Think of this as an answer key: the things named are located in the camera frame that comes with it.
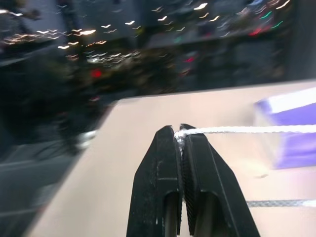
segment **table surface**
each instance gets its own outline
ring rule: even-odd
[[[181,123],[252,125],[254,102],[313,86],[316,80],[118,101],[28,236],[125,236],[134,174],[157,130],[165,125],[178,130]],[[316,166],[271,170],[255,136],[207,135],[234,171],[246,200],[316,199]],[[316,208],[250,210],[263,237],[315,236]],[[182,237],[189,236],[186,220],[183,211]]]

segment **purple box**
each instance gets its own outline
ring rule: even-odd
[[[316,124],[316,88],[255,104],[255,126]],[[260,134],[275,168],[316,165],[316,133]]]

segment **beige table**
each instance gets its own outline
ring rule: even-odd
[[[91,146],[65,179],[28,236],[123,237],[135,171],[154,134],[165,125],[252,125],[254,102],[316,86],[294,84],[132,98],[118,101]],[[246,200],[316,199],[316,167],[269,170],[265,152],[251,134],[208,135],[233,169]],[[251,208],[263,237],[315,237],[316,208]],[[181,235],[188,237],[183,212]]]

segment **white rope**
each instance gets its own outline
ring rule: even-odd
[[[316,133],[316,125],[205,127],[188,130],[182,129],[175,132],[174,137],[176,138],[180,146],[180,151],[182,152],[186,136],[205,133]]]

